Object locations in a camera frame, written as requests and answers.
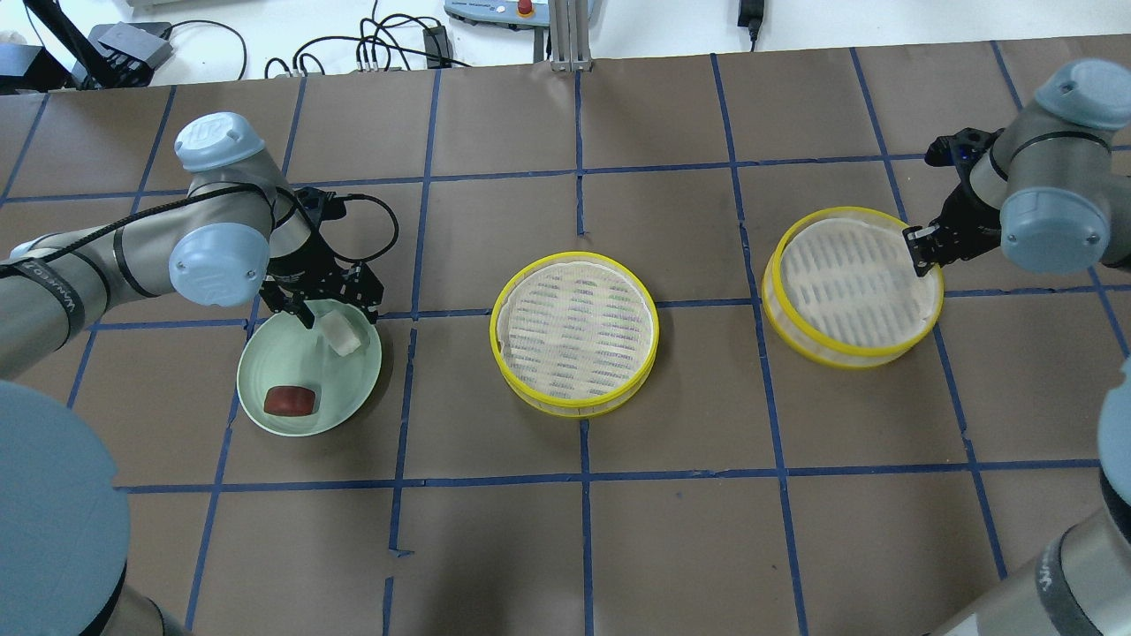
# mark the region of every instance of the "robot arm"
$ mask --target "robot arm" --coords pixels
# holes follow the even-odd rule
[[[61,347],[110,309],[172,291],[236,306],[262,293],[310,328],[307,299],[377,318],[383,287],[364,264],[343,269],[318,226],[333,192],[286,182],[242,117],[215,113],[181,131],[189,198],[105,227],[49,234],[0,260],[0,378]],[[339,215],[344,208],[339,208]]]
[[[1005,129],[940,137],[924,160],[960,183],[927,227],[904,232],[920,276],[1001,246],[1034,272],[1096,263],[1131,269],[1131,179],[1111,173],[1131,122],[1131,71],[1104,60],[1061,68]]]

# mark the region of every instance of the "metal bracket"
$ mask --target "metal bracket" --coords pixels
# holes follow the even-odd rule
[[[550,0],[550,33],[553,59],[550,67],[560,71],[589,70],[589,12],[587,0]]]

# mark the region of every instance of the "blue control panel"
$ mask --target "blue control panel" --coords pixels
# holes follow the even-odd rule
[[[596,0],[588,0],[589,15]],[[550,26],[549,0],[533,0],[534,15],[518,15],[517,0],[444,0],[443,10],[467,24],[493,24],[518,31]]]

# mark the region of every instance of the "table surface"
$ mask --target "table surface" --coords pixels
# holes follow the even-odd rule
[[[1008,124],[1082,55],[1128,63],[1131,37],[2,97],[3,249],[182,195],[171,140],[218,110],[402,226],[378,387],[329,432],[240,410],[258,302],[127,304],[19,381],[106,442],[130,583],[204,636],[923,634],[1099,506],[1131,281],[956,264],[938,328],[858,372],[791,351],[758,282],[813,210],[933,218],[956,182],[920,161],[934,137]],[[361,255],[383,223],[326,233]],[[640,393],[581,422],[525,405],[487,344],[507,280],[569,249],[632,269],[663,334]]]

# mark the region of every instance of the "black pole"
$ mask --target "black pole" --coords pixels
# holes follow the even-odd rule
[[[24,5],[63,43],[63,46],[75,55],[79,66],[86,69],[86,72],[94,78],[100,87],[112,88],[118,86],[121,77],[110,66],[110,62],[102,57],[102,53],[94,48],[94,44],[90,44],[90,41],[79,32],[75,23],[70,22],[70,18],[63,14],[63,10],[55,1],[24,0]]]

